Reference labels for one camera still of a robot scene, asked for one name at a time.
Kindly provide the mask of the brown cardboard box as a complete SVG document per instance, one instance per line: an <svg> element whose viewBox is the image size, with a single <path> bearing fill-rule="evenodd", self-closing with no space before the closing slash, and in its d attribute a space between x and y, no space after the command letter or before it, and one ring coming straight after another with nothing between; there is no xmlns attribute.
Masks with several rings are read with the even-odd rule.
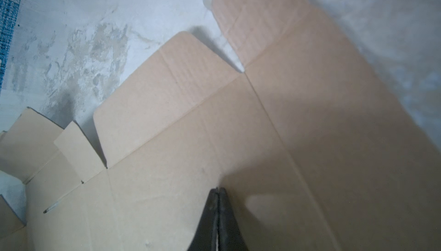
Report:
<svg viewBox="0 0 441 251"><path fill-rule="evenodd" d="M80 127L31 108L1 137L27 223L3 251L187 251L225 188L249 251L438 251L441 154L309 0L213 0L245 70L174 35Z"/></svg>

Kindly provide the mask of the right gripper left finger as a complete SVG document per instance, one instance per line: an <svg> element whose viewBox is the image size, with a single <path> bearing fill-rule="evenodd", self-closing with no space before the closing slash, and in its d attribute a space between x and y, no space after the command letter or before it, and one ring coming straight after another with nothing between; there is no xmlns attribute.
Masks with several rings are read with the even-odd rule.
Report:
<svg viewBox="0 0 441 251"><path fill-rule="evenodd" d="M194 238L188 251L215 251L217 250L219 218L218 189L211 189L203 208Z"/></svg>

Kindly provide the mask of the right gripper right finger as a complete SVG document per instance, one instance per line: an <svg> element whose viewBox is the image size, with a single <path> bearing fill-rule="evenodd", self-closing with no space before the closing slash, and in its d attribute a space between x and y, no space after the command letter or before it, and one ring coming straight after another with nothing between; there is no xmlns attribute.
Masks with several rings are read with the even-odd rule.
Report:
<svg viewBox="0 0 441 251"><path fill-rule="evenodd" d="M219 251L248 251L248 246L242 237L238 222L234 215L233 206L225 188L219 192L219 222L218 250Z"/></svg>

